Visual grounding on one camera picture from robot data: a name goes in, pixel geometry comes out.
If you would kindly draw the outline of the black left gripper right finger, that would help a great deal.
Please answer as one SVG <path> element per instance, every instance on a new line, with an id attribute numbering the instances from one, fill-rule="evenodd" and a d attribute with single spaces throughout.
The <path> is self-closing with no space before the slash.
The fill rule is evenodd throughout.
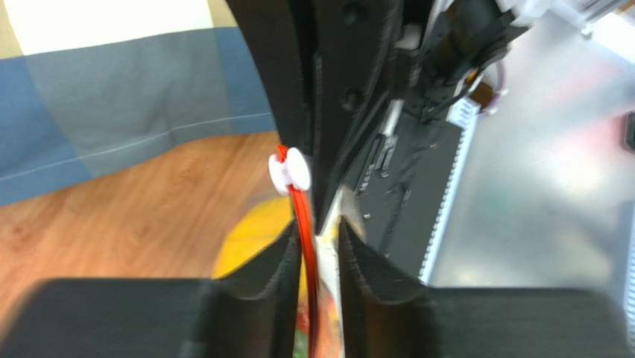
<path id="1" fill-rule="evenodd" d="M 624 317 L 580 289 L 422 284 L 338 228 L 346 357 L 629 357 Z"/>

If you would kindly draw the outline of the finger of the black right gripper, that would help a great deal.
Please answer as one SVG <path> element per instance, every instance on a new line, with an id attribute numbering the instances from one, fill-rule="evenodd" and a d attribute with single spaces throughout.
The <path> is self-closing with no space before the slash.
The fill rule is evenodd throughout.
<path id="1" fill-rule="evenodd" d="M 227 3 L 258 69 L 282 144 L 311 155 L 312 2 L 234 0 Z"/>
<path id="2" fill-rule="evenodd" d="M 405 76 L 394 43 L 404 25 L 428 25 L 433 1 L 315 1 L 312 200 L 326 221 L 348 166 L 379 123 L 377 113 Z"/>

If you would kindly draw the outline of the clear orange zip top bag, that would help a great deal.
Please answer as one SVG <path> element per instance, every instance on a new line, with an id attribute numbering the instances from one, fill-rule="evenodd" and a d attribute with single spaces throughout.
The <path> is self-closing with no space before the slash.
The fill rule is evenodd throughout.
<path id="1" fill-rule="evenodd" d="M 291 202 L 291 223 L 299 231 L 300 279 L 295 310 L 294 357 L 343 357 L 336 230 L 317 235 L 309 202 L 309 163 L 298 148 L 278 145 L 268 160 L 271 181 Z"/>

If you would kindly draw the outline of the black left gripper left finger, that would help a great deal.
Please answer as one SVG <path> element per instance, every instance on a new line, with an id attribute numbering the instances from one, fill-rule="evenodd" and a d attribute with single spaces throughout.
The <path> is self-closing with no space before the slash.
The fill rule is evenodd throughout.
<path id="1" fill-rule="evenodd" d="M 229 275 L 58 278 L 24 300 L 3 357 L 291 357 L 300 244 L 295 223 Z"/>

